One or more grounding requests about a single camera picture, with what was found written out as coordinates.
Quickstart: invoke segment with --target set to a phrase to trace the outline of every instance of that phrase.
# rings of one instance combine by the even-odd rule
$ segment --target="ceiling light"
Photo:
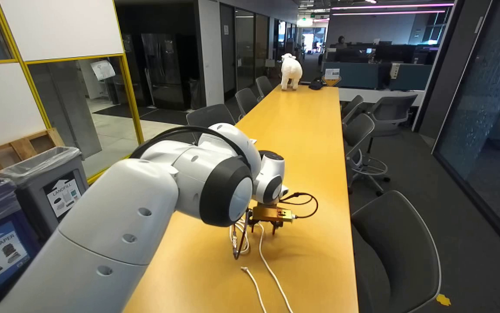
[[[332,6],[334,10],[391,10],[391,8],[442,8],[456,6],[456,3],[409,3],[409,4],[355,4],[355,6]]]
[[[421,15],[421,13],[445,13],[445,10],[336,11],[334,15]]]

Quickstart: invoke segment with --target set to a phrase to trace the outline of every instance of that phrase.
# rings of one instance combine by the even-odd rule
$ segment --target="black office chair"
[[[367,112],[353,117],[345,128],[345,140],[350,147],[346,156],[350,170],[353,171],[350,185],[353,187],[353,182],[364,175],[378,187],[378,194],[383,194],[386,189],[378,182],[378,178],[386,177],[390,166],[383,159],[362,150],[362,144],[371,138],[374,131],[376,121]]]
[[[365,102],[365,98],[362,95],[357,95],[348,105],[345,123],[350,123],[358,114],[371,110],[372,105],[374,105],[372,102]]]
[[[242,88],[235,93],[242,116],[254,109],[258,97],[251,88]]]
[[[369,152],[372,150],[374,137],[395,135],[400,131],[400,124],[409,119],[416,98],[416,93],[391,95],[379,98],[372,107],[369,107],[376,121],[376,131],[371,137]]]
[[[364,204],[353,213],[353,223],[376,251],[364,253],[364,243],[355,246],[362,310],[376,303],[388,313],[417,310],[440,293],[444,274],[437,239],[404,192],[393,189]],[[388,302],[379,302],[379,297],[374,297],[378,302],[372,300],[374,291],[369,291],[365,274],[376,269],[365,267],[367,255],[379,257],[390,277]]]
[[[261,93],[261,98],[265,98],[273,90],[273,84],[268,76],[258,76],[256,86],[258,86],[258,91]]]
[[[235,123],[233,114],[225,104],[206,105],[187,114],[187,124],[211,126],[214,123]]]

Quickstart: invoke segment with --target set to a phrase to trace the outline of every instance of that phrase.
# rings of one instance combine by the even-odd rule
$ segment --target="floor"
[[[430,144],[417,133],[402,131],[376,138],[372,154],[391,166],[393,180],[384,185],[400,189],[416,203],[438,241],[444,262],[442,291],[450,297],[452,305],[435,300],[423,310],[500,310],[500,236],[431,156]],[[353,210],[372,197],[376,192],[371,184],[357,180],[351,196]]]
[[[114,105],[108,98],[88,100],[98,137],[103,150],[91,154],[84,159],[84,170],[88,175],[98,173],[117,159],[126,157],[134,147],[140,145],[134,131],[134,123],[128,116],[98,114],[96,110]],[[167,128],[178,126],[178,123],[141,119],[145,137],[150,138]]]

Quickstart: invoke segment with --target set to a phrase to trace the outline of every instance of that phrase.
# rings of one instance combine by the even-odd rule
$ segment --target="desk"
[[[310,190],[322,203],[315,217],[289,222],[275,236],[265,222],[265,253],[292,307],[358,310],[339,88],[275,88],[239,126],[258,138],[259,149],[286,156],[291,189]],[[258,251],[261,227],[251,236],[251,253],[233,258],[226,227],[176,213],[126,310],[261,310],[240,265],[253,269],[270,310],[287,310]]]

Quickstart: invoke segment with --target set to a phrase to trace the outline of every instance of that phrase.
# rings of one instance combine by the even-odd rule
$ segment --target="wall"
[[[121,53],[110,0],[0,0],[27,60]],[[44,130],[42,114],[18,62],[0,64],[0,144]]]
[[[346,36],[346,41],[409,43],[416,15],[339,15],[331,20],[329,41]]]
[[[225,102],[220,1],[199,0],[206,104]]]
[[[0,0],[25,60],[122,53],[112,0]]]
[[[44,128],[20,64],[0,64],[0,144]]]
[[[457,24],[449,30],[449,48],[442,51],[440,64],[428,84],[424,112],[421,114],[421,133],[438,138],[452,105],[461,76],[468,65],[475,39],[476,25],[492,0],[464,0],[461,11],[456,13]]]

